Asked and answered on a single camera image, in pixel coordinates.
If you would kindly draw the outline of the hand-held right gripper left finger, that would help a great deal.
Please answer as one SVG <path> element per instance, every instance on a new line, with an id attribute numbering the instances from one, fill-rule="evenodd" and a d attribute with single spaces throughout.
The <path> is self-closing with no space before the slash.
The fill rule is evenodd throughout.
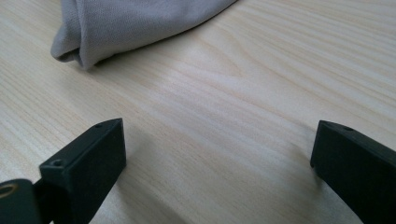
<path id="1" fill-rule="evenodd" d="M 39 165 L 39 204 L 46 222 L 88 224 L 126 166 L 123 122 L 93 125 Z"/>

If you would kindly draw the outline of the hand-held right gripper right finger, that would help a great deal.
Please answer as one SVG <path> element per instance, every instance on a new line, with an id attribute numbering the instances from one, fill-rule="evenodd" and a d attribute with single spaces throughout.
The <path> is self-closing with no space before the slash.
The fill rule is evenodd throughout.
<path id="1" fill-rule="evenodd" d="M 396 224 L 396 151 L 322 120 L 310 165 L 364 224 Z"/>

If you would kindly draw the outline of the grey cloth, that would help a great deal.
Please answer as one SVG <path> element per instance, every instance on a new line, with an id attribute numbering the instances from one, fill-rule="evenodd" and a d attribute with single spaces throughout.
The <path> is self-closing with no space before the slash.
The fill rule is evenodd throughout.
<path id="1" fill-rule="evenodd" d="M 178 35 L 237 0 L 61 0 L 50 54 L 88 70 L 115 54 Z"/>

